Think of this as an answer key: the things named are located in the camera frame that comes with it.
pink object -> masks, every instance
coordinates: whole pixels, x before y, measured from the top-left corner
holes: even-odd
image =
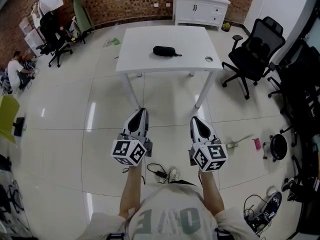
[[[256,150],[260,150],[261,149],[261,144],[260,144],[260,139],[259,138],[254,139],[254,144],[255,144]]]

black and white marker cube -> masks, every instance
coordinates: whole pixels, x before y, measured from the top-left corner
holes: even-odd
[[[147,150],[139,140],[113,141],[111,156],[125,166],[138,166]]]
[[[228,160],[228,153],[225,144],[199,144],[194,143],[193,159],[202,172],[219,170]]]

brick wall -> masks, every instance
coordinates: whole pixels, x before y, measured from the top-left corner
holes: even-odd
[[[15,50],[25,51],[28,46],[19,23],[28,17],[33,24],[30,13],[36,0],[8,0],[0,10],[0,68],[5,68]],[[63,0],[64,5],[57,11],[60,25],[66,24],[73,16],[71,0]],[[243,23],[252,0],[230,0],[226,18]],[[171,16],[173,0],[82,0],[95,25],[129,18],[146,16]]]

white t-shirt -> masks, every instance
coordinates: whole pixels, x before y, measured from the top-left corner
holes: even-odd
[[[215,217],[207,210],[202,190],[185,184],[147,184],[148,192],[136,214],[120,216],[93,213],[77,240],[105,240],[110,233],[125,233],[130,240],[219,240],[216,229],[228,231],[234,240],[258,240],[235,208]]]
[[[24,67],[15,59],[9,61],[8,63],[8,77],[13,90],[20,86],[18,72],[20,72],[23,68]]]

cabinet drawer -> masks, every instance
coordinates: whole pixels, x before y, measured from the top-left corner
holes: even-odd
[[[209,14],[209,23],[212,24],[220,24],[222,20],[222,16],[221,15],[214,15],[214,14]]]
[[[223,6],[212,4],[210,8],[210,14],[218,14],[218,15],[224,15],[226,11],[226,8]]]

